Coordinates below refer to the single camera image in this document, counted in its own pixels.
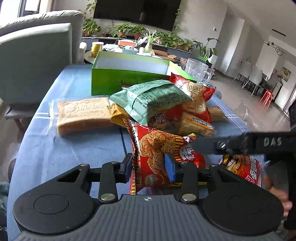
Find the person's right hand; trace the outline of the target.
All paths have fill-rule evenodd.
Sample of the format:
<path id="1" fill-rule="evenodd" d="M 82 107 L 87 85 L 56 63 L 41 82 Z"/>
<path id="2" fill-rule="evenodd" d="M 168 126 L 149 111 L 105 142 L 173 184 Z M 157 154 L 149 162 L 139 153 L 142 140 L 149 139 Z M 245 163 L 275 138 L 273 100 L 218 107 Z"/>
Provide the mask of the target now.
<path id="1" fill-rule="evenodd" d="M 264 176 L 263 182 L 266 190 L 275 195 L 281 201 L 281 204 L 284 209 L 283 216 L 287 217 L 289 211 L 292 209 L 292 202 L 289 201 L 288 194 L 283 190 L 276 189 L 273 185 L 271 178 L 269 178 L 267 175 Z"/>

